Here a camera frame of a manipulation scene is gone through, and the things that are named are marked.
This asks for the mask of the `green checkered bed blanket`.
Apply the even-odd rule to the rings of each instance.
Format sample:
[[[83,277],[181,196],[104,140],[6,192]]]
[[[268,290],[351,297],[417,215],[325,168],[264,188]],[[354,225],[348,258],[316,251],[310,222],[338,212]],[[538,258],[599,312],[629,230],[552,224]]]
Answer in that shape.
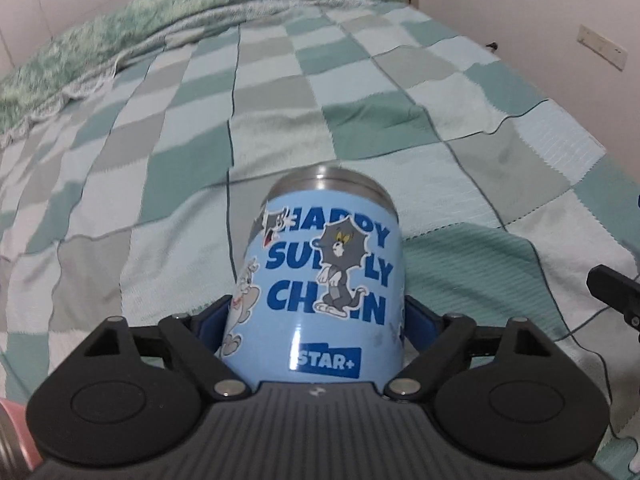
[[[110,315],[197,311],[285,171],[337,162],[399,212],[408,291],[525,315],[603,390],[597,456],[639,474],[639,341],[589,270],[639,274],[639,187],[552,99],[402,3],[256,1],[120,47],[1,125],[1,393],[27,400]]]

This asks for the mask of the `pink steel cup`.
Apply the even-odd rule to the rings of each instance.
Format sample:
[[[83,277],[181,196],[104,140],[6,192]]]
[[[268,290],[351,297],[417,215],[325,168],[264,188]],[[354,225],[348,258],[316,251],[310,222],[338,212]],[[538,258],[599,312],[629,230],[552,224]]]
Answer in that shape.
[[[0,474],[6,480],[24,480],[41,464],[26,424],[26,408],[2,399],[0,404]]]

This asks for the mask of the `green floral quilt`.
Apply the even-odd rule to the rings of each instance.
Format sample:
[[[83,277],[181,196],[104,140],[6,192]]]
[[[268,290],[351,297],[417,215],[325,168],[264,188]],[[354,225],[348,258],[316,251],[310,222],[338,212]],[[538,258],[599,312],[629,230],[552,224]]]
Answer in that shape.
[[[1,133],[22,130],[28,116],[60,102],[64,88],[85,84],[120,52],[186,18],[247,1],[134,0],[67,29],[1,81]]]

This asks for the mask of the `white wall socket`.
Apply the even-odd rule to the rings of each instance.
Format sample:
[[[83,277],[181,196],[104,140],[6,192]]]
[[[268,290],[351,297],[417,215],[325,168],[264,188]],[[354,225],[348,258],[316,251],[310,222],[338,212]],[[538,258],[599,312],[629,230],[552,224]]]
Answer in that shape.
[[[609,40],[585,25],[579,25],[577,42],[599,55],[600,58],[604,58],[605,61],[608,61],[620,72],[624,70],[628,53],[614,41]]]

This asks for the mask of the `blue cartoon print cup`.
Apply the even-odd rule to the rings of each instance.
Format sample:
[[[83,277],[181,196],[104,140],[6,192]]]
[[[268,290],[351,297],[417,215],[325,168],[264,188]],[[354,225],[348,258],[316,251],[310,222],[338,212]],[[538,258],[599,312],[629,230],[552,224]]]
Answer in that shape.
[[[339,166],[285,174],[250,231],[221,361],[263,382],[370,382],[402,367],[405,263],[397,210]]]

